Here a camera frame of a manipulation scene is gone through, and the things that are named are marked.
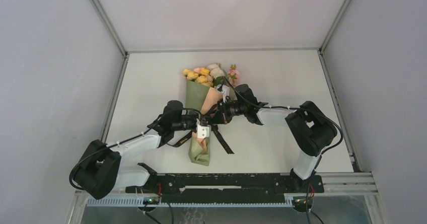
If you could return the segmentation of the pink rose stem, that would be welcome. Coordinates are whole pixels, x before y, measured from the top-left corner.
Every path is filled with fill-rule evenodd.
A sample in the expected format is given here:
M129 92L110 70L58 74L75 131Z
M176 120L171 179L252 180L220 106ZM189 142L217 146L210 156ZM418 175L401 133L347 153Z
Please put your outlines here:
M241 74L237 70L237 66L235 64L232 64L230 66L228 76L229 76L229 82L233 87L237 86L241 81Z

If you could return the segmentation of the green orange wrapping paper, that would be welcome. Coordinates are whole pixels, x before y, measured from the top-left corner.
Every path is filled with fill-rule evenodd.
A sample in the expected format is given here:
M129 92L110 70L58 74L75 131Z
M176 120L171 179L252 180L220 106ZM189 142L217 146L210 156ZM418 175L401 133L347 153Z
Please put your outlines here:
M206 120L208 118L208 111L221 99L222 95L213 87L207 87L192 81L186 82L185 107L199 110ZM210 137L199 139L196 138L196 133L192 133L191 135L188 154L191 162L208 166L210 162ZM215 136L212 131L210 132L210 136Z

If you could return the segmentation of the black printed ribbon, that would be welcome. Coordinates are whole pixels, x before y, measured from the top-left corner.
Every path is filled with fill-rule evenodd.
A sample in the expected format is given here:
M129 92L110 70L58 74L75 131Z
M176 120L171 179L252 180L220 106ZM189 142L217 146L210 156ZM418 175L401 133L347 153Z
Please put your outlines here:
M210 127L210 130L216 136L216 138L219 141L219 143L221 144L221 146L226 151L226 153L227 154L234 154L234 152L232 151L232 149L230 148L230 146L227 144L227 142L225 141L225 139L223 138L223 136L219 132L218 124L224 124L224 122L221 122L220 120L219 121L212 120L210 117L208 117L207 118L207 124ZM192 135L191 135L192 133L195 133L195 131L189 131L181 139L179 139L175 144L169 144L168 143L168 145L172 146L172 147L180 147L185 142L187 142L188 140L190 140L190 138L192 137Z

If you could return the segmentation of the yellow flower stem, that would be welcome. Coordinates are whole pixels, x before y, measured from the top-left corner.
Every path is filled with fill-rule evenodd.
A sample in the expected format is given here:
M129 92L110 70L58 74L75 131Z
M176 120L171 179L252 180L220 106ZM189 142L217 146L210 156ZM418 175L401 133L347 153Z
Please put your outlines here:
M213 77L210 75L210 70L206 67L198 67L193 70L184 69L182 75L187 81L196 82L207 87L214 86Z

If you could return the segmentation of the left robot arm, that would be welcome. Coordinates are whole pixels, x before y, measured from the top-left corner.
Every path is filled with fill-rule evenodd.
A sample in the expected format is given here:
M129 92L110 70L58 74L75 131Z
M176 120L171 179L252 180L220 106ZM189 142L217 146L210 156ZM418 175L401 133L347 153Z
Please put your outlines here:
M69 174L69 183L99 200L112 190L139 186L145 192L157 187L157 178L147 168L130 164L143 152L167 144L176 131L188 130L206 137L209 127L204 115L197 109L185 108L182 102L171 100L147 129L125 140L104 143L99 139L89 143L79 162Z

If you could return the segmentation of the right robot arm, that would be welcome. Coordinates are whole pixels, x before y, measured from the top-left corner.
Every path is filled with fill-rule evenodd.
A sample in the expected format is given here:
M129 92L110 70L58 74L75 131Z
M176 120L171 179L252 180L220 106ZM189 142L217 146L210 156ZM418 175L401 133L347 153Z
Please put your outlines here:
M298 192L305 191L311 185L311 177L322 156L343 141L340 126L312 101L299 107L272 106L259 102L247 84L233 90L234 100L228 95L226 86L219 86L217 91L223 97L207 111L209 124L228 124L233 117L243 115L252 124L287 126L300 148L297 163L291 169L291 185Z

